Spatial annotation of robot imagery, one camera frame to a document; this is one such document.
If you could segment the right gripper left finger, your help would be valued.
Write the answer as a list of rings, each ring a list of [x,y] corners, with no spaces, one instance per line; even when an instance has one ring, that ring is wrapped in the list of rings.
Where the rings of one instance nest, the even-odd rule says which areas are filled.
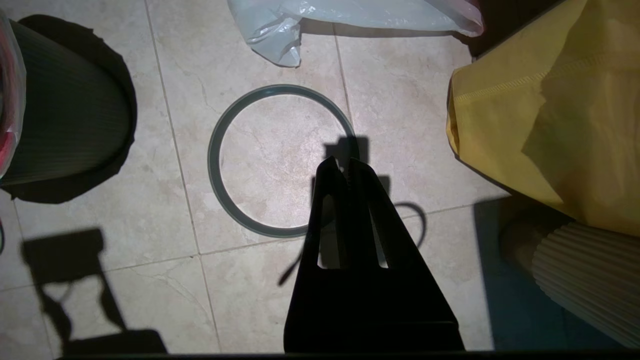
[[[310,218],[283,333],[286,353],[351,353],[364,325],[370,220],[334,156],[317,167]]]

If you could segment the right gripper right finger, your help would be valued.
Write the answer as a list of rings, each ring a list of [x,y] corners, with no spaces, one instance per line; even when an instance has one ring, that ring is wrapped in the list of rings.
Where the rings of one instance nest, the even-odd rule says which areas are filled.
[[[375,171],[349,160],[357,324],[390,352],[459,352],[458,321]]]

